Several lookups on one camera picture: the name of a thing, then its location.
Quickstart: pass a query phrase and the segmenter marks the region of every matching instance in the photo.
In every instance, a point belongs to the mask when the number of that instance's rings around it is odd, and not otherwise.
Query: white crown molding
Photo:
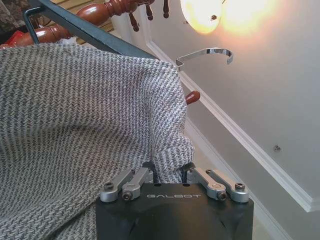
[[[140,26],[146,46],[160,59],[173,62],[152,40],[150,23],[140,8]],[[295,182],[245,131],[241,129],[185,72],[180,72],[181,82],[191,91],[200,92],[201,103],[221,122],[221,124],[239,141],[239,143],[261,164],[261,166],[290,194],[306,211],[320,210],[320,197],[313,199]]]
[[[185,132],[196,142],[200,150],[204,155],[212,162],[212,164],[220,171],[224,172],[230,178],[237,182],[244,183],[235,171],[227,164],[227,162],[221,157],[217,150],[211,145],[206,137],[199,131],[199,129],[190,121],[186,119]],[[250,198],[254,202],[254,215],[263,224],[263,227],[267,230],[270,236],[274,240],[293,240],[289,234],[282,228],[277,220],[270,214],[265,206],[259,201],[259,199],[248,189]]]

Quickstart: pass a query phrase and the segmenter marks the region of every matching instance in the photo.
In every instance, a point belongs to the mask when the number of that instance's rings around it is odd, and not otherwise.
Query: glowing lamp
[[[219,24],[222,0],[180,0],[183,15],[200,34],[209,34]]]

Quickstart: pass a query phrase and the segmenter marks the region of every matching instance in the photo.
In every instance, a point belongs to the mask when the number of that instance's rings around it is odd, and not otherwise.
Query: red object
[[[16,31],[4,44],[14,46],[17,42],[17,39],[21,38],[24,35],[22,31]]]
[[[186,104],[192,104],[200,99],[200,92],[192,91],[187,96],[185,96]]]

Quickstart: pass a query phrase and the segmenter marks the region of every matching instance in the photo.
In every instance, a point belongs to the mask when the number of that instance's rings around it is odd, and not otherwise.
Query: black metal rod
[[[38,7],[35,7],[35,8],[28,9],[28,10],[23,12],[23,19],[24,19],[24,22],[25,22],[26,29],[28,29],[34,44],[39,44],[40,42],[39,42],[38,36],[36,34],[36,31],[34,29],[34,26],[32,25],[29,17],[34,15],[34,14],[39,14],[39,13],[41,13],[43,11],[44,11],[44,8],[41,7],[41,6],[38,6]]]

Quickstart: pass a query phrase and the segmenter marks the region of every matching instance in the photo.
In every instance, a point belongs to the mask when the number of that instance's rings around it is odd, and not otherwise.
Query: light fixture
[[[219,24],[225,0],[180,0],[183,15],[200,34],[209,34]]]
[[[223,6],[221,28],[228,34],[251,36],[275,22],[279,5],[278,0],[228,0]]]

